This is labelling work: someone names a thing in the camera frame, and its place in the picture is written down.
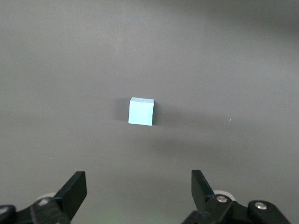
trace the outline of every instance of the gray background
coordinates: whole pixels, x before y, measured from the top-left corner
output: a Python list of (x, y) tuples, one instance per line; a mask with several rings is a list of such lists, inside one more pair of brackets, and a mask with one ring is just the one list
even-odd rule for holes
[[(73, 223), (181, 223), (191, 170), (299, 210), (297, 1), (1, 1), (0, 201), (86, 171)], [(128, 124), (131, 97), (154, 126)]]

